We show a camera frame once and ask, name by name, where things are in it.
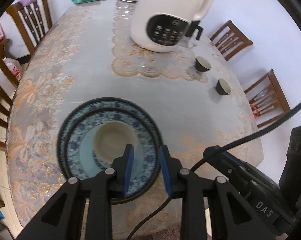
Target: ceramic bowl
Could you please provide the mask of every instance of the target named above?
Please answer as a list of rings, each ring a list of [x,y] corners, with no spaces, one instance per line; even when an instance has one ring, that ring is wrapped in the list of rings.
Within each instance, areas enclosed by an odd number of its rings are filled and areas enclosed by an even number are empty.
[[[113,160],[124,154],[127,144],[137,150],[138,138],[134,129],[121,121],[110,121],[103,124],[95,133],[94,152],[103,162],[112,164]]]
[[[218,80],[215,89],[222,96],[230,95],[232,92],[229,84],[222,78]]]
[[[195,68],[200,72],[208,71],[212,68],[210,63],[203,57],[197,57],[195,61]]]

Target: black handle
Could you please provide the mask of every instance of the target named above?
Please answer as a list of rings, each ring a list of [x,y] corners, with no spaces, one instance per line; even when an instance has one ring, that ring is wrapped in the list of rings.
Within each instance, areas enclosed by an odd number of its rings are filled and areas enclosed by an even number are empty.
[[[198,29],[198,34],[196,36],[196,40],[199,41],[203,32],[203,28],[201,26],[197,26],[196,29]]]

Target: stacked plates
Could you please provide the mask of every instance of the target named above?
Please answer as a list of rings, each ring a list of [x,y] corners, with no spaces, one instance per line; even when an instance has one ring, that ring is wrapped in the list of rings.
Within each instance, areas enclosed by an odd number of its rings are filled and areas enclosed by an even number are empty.
[[[91,178],[109,168],[111,164],[103,162],[94,153],[93,138],[104,123],[114,120],[127,123],[138,137],[128,195],[112,201],[113,204],[120,204],[146,192],[160,171],[159,147],[163,145],[161,133],[142,108],[120,98],[97,98],[80,105],[61,126],[57,158],[67,179]]]

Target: dining table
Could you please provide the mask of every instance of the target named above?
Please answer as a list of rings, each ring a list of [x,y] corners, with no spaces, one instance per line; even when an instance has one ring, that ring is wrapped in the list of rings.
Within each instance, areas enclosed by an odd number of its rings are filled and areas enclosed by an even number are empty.
[[[205,148],[226,145],[257,131],[249,102],[226,60],[209,40],[183,37],[173,51],[156,53],[129,37],[135,3],[101,0],[72,5],[38,45],[17,88],[7,137],[13,204],[24,227],[65,183],[57,157],[57,137],[67,116],[94,98],[133,102],[152,117],[170,154],[191,168]],[[199,72],[204,57],[211,70]],[[220,78],[231,94],[216,92]],[[259,165],[260,139],[229,150]],[[220,173],[205,163],[196,173]],[[112,205],[114,239],[132,229],[167,198],[161,175],[140,197]],[[181,199],[147,221],[135,236],[149,235],[181,221]]]

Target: white wall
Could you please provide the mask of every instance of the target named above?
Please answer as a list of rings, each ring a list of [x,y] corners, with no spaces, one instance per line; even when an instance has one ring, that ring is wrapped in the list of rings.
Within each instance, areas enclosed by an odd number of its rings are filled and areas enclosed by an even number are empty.
[[[53,22],[72,5],[71,0],[48,2]],[[229,60],[243,88],[273,68],[290,106],[298,104],[301,101],[301,32],[287,11],[277,0],[216,0],[201,25],[210,36],[227,20],[232,20],[254,42]],[[12,40],[9,51],[15,57],[28,54],[10,16],[4,14],[1,23]],[[265,159],[259,169],[276,182],[286,162],[290,131],[299,125],[301,112],[262,138]]]

